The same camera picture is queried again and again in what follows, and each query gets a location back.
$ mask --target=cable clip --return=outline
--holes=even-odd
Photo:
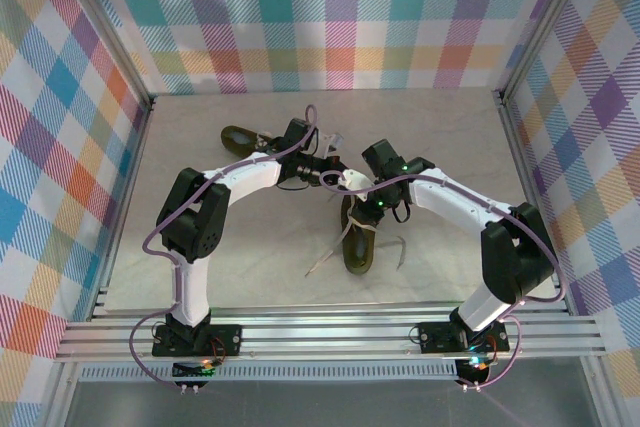
[[[211,175],[209,175],[208,178],[205,177],[207,179],[207,182],[213,179],[216,175],[218,176],[218,178],[216,179],[216,182],[224,179],[224,176],[225,176],[224,169],[209,170],[208,172],[211,172]]]
[[[487,199],[487,208],[485,209],[485,212],[487,214],[490,214],[491,212],[493,212],[493,209],[496,207],[496,205],[498,204],[495,200]]]

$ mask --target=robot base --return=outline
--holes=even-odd
[[[168,314],[156,329],[153,357],[236,357],[242,343],[242,326],[212,325],[211,314],[195,327],[181,324]]]
[[[423,354],[473,352],[485,355],[493,353],[494,350],[509,352],[509,339],[501,322],[493,322],[472,338],[469,331],[455,322],[421,322],[416,327],[420,351]]]

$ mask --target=white plastic piece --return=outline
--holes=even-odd
[[[344,179],[340,178],[338,185],[343,186],[347,190],[368,189],[373,186],[373,181],[357,170],[347,169],[342,172],[342,175],[344,175]],[[367,194],[357,194],[357,196],[362,201],[367,200]]]
[[[180,263],[176,267],[181,279],[181,291],[178,292],[173,282],[173,292],[180,302],[173,310],[173,317],[184,325],[195,327],[209,315],[209,301],[207,300],[207,273],[209,271],[209,257],[196,259],[193,264],[187,262],[182,255],[172,251]]]
[[[254,152],[247,157],[247,159],[254,161],[253,164],[240,167],[221,179],[216,180],[216,184],[226,185],[229,190],[231,190],[229,205],[234,204],[257,190],[273,187],[278,183],[281,165],[276,160],[256,162],[264,157],[268,157],[267,154]],[[204,176],[206,179],[210,179],[220,171],[222,171],[222,169],[207,170]]]
[[[338,133],[323,134],[320,131],[318,131],[317,142],[315,140],[315,135],[313,136],[313,139],[314,141],[311,143],[309,149],[307,149],[305,153],[310,154],[312,152],[315,152],[314,157],[318,157],[320,159],[326,159],[327,157],[329,157],[329,154],[331,154],[331,152],[333,152],[334,150],[337,150],[344,140]]]
[[[482,283],[460,306],[458,315],[467,327],[478,332],[496,320],[509,307],[509,304],[497,299]]]
[[[267,141],[265,138],[272,139],[273,134],[271,132],[258,132],[256,135],[256,147],[262,148],[267,146]]]
[[[475,202],[467,199],[458,192],[448,189],[447,185],[453,184],[462,187],[470,193],[495,205],[500,210],[509,212],[509,204],[495,202],[468,189],[447,177],[440,169],[427,169],[421,172],[421,174],[436,177],[440,179],[441,182],[438,184],[425,180],[414,180],[411,182],[409,184],[409,190],[412,202],[418,207],[435,212],[440,217],[456,224],[471,235],[479,235],[480,232],[484,230],[487,222],[497,222],[501,220],[502,217],[493,212],[486,212],[484,208]]]

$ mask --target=plaid fabric backdrop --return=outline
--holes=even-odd
[[[495,86],[537,1],[103,3],[150,91],[192,94]]]
[[[511,52],[509,56],[509,60],[507,61],[506,68],[500,75],[500,80],[498,81],[497,89],[502,90],[506,87],[513,70],[515,69],[518,62],[522,58],[522,54],[524,53],[524,49],[526,45],[529,43],[531,36],[536,30],[538,22],[542,15],[545,12],[549,0],[537,0],[535,6],[531,10],[529,14],[529,18],[527,19],[522,32],[520,33],[520,37],[518,38],[518,43],[515,48]]]
[[[35,423],[142,110],[76,0],[0,0],[0,426]]]
[[[640,425],[640,0],[570,0],[515,96],[571,290]]]

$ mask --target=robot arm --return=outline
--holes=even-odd
[[[267,154],[255,152],[249,158],[258,160],[264,157],[267,157]],[[210,219],[217,218],[218,221],[214,225],[205,227],[207,235],[202,235],[199,240],[195,240],[195,243],[191,244],[190,252],[187,252],[186,249],[177,249],[173,252],[179,260],[179,265],[176,267],[178,272],[174,276],[173,286],[176,300],[179,300],[178,306],[172,314],[176,321],[189,327],[195,327],[209,315],[207,273],[212,255],[209,251],[215,249],[222,236],[226,216],[222,211],[224,210],[224,214],[226,214],[226,208],[243,197],[276,185],[280,178],[281,167],[281,164],[276,160],[247,165],[222,177],[212,186],[214,192],[218,193],[219,203],[217,209],[213,211],[218,214],[217,217],[212,216]],[[205,171],[202,174],[202,179],[208,180],[220,171],[222,169]],[[201,210],[205,208],[205,201],[203,201]],[[203,218],[200,223],[206,225],[205,222],[206,219]]]
[[[253,163],[236,168],[209,185],[197,201],[199,209],[185,209],[161,231],[164,247],[178,260],[174,276],[177,305],[167,316],[167,325],[174,331],[183,332],[182,337],[193,341],[197,336],[194,332],[208,323],[210,308],[206,288],[209,258],[222,237],[229,206],[253,192],[292,177],[319,185],[317,179],[321,172],[345,169],[338,156],[329,156],[341,137],[337,134],[323,135],[317,129],[312,134],[315,144],[309,140],[285,156],[276,159],[271,155],[290,150],[302,142],[309,128],[308,122],[293,119],[282,137],[264,146],[264,152],[254,152],[245,159],[253,160]],[[311,146],[314,147],[313,153],[308,153]],[[180,209],[209,179],[224,171],[225,168],[205,172],[187,168],[180,172],[157,224]]]
[[[421,345],[423,352],[466,350],[494,328],[495,321],[507,309],[553,273],[551,262],[535,241],[500,215],[503,212],[516,217],[553,252],[540,213],[532,205],[513,207],[489,199],[450,179],[425,159],[418,157],[406,162],[386,140],[372,145],[362,155],[376,177],[375,182],[347,170],[339,183],[352,191],[383,182],[386,185],[366,194],[358,192],[352,215],[360,224],[377,225],[387,209],[396,209],[404,202],[408,213],[409,205],[429,209],[481,241],[483,283],[452,312],[450,325],[444,331],[442,325],[423,325],[426,330],[422,334],[429,339],[428,344]],[[422,178],[391,183],[405,174]],[[429,329],[439,332],[427,332]],[[438,337],[448,340],[434,342]]]

